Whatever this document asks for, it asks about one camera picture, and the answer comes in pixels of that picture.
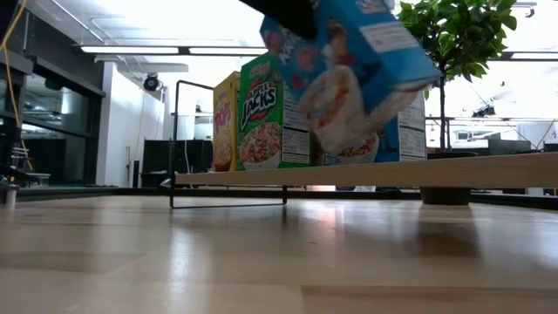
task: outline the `blue cereal box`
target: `blue cereal box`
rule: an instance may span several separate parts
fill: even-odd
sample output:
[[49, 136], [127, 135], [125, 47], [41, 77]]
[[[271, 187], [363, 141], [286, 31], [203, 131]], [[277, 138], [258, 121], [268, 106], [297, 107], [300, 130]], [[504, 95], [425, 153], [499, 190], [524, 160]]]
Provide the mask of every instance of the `blue cereal box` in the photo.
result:
[[[422, 98], [419, 92], [439, 72], [382, 0], [314, 3], [314, 40], [301, 39], [269, 17], [261, 34], [321, 148], [349, 163], [345, 155], [380, 149], [389, 132], [399, 137], [398, 113]], [[422, 119], [424, 129], [424, 108]], [[388, 144], [401, 148], [399, 141]], [[384, 160], [378, 153], [376, 161], [401, 160], [395, 155]], [[369, 162], [374, 157], [369, 155]]]

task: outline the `wooden plank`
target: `wooden plank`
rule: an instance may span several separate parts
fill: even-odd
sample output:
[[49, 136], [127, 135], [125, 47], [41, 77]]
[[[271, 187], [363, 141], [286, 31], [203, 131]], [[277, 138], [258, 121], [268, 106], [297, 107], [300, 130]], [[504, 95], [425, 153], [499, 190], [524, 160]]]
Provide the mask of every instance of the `wooden plank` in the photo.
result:
[[390, 187], [548, 188], [558, 185], [558, 153], [334, 167], [180, 174], [178, 184], [376, 185]]

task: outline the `black metal frame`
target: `black metal frame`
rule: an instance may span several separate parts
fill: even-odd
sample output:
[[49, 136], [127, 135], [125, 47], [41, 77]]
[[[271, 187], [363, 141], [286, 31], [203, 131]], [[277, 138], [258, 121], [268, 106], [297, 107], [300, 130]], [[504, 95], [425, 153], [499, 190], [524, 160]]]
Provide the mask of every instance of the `black metal frame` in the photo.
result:
[[178, 80], [176, 82], [176, 93], [175, 93], [175, 97], [174, 97], [174, 125], [173, 125], [173, 140], [171, 142], [171, 158], [170, 158], [170, 169], [169, 169], [169, 173], [170, 173], [170, 179], [171, 179], [171, 184], [170, 184], [170, 190], [169, 190], [169, 205], [171, 210], [174, 209], [189, 209], [189, 208], [232, 208], [232, 207], [252, 207], [252, 206], [277, 206], [277, 205], [286, 205], [287, 204], [287, 193], [288, 193], [288, 187], [287, 186], [282, 186], [282, 193], [281, 193], [281, 197], [282, 197], [282, 202], [281, 203], [264, 203], [264, 204], [236, 204], [236, 205], [217, 205], [217, 206], [174, 206], [174, 194], [176, 192], [176, 174], [174, 173], [174, 170], [176, 169], [176, 137], [178, 134], [178, 101], [179, 101], [179, 96], [180, 96], [180, 85], [190, 85], [190, 86], [195, 86], [195, 87], [200, 87], [209, 91], [213, 91], [213, 87], [207, 86], [207, 85], [202, 85], [202, 84], [197, 84], [197, 83], [193, 83], [193, 82], [188, 82], [185, 80]]

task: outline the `potted plant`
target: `potted plant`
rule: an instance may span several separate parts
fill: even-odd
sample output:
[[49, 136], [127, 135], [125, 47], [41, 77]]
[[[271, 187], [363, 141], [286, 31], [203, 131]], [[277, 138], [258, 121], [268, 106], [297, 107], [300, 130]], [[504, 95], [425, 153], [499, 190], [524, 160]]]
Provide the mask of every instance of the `potted plant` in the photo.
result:
[[[474, 154], [446, 152], [447, 82], [457, 77], [472, 80], [487, 74], [487, 61], [507, 47], [505, 27], [514, 31], [511, 15], [515, 0], [421, 0], [401, 3], [399, 20], [422, 44], [428, 57], [442, 73], [432, 87], [439, 88], [440, 150], [428, 159], [467, 157]], [[425, 203], [467, 204], [470, 188], [421, 188]]]

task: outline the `green leaves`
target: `green leaves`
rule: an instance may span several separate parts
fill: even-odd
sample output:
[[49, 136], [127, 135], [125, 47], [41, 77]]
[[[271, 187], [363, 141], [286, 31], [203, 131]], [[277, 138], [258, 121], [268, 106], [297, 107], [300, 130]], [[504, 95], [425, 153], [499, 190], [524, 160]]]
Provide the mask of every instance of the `green leaves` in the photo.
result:
[[487, 61], [507, 47], [507, 29], [515, 30], [515, 0], [422, 0], [401, 3], [399, 20], [417, 38], [446, 81], [482, 78]]

